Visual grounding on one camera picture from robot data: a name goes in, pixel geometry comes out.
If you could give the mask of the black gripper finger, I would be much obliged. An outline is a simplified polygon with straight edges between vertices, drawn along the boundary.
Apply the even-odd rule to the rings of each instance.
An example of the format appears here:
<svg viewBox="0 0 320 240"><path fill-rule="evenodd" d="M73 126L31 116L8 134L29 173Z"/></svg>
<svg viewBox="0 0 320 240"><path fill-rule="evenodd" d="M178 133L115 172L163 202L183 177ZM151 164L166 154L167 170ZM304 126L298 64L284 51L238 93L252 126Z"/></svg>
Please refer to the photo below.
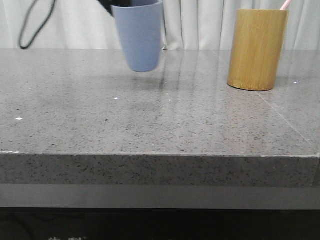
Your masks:
<svg viewBox="0 0 320 240"><path fill-rule="evenodd" d="M111 17L113 17L113 0L98 0L101 6L109 13Z"/></svg>

